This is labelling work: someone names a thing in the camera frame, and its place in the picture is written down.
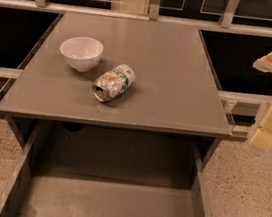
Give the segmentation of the crushed 7up soda can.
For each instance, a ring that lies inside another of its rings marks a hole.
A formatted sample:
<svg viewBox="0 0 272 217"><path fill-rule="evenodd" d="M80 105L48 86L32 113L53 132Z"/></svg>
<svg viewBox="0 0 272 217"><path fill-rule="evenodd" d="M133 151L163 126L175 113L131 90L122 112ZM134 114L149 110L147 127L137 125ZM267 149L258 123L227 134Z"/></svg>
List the crushed 7up soda can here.
<svg viewBox="0 0 272 217"><path fill-rule="evenodd" d="M95 98L103 102L110 102L120 96L135 82L135 73L130 66L121 64L100 75L92 85Z"/></svg>

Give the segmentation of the grey cabinet with top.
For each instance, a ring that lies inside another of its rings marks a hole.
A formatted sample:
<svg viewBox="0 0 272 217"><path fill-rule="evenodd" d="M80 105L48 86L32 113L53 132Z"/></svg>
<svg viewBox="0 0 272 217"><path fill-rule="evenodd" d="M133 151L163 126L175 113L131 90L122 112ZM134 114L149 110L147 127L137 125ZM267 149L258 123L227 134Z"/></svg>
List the grey cabinet with top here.
<svg viewBox="0 0 272 217"><path fill-rule="evenodd" d="M68 38L103 43L89 72L69 67ZM202 35L192 26L62 16L0 101L0 113L134 130L199 135L231 133Z"/></svg>

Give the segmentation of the open grey top drawer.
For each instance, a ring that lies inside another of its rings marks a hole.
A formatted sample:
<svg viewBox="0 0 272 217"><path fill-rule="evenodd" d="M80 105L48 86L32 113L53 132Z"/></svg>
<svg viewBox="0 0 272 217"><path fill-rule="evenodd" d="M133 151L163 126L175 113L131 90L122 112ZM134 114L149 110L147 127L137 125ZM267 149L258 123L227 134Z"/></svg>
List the open grey top drawer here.
<svg viewBox="0 0 272 217"><path fill-rule="evenodd" d="M0 217L211 217L197 143L39 120Z"/></svg>

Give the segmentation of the white ceramic bowl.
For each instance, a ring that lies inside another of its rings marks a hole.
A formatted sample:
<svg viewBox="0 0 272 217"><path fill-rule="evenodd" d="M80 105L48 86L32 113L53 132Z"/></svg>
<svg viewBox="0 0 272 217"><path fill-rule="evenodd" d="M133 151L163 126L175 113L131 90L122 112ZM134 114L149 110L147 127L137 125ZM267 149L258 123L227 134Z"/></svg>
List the white ceramic bowl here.
<svg viewBox="0 0 272 217"><path fill-rule="evenodd" d="M99 64L104 47L96 39L81 36L63 41L59 50L70 67L86 72Z"/></svg>

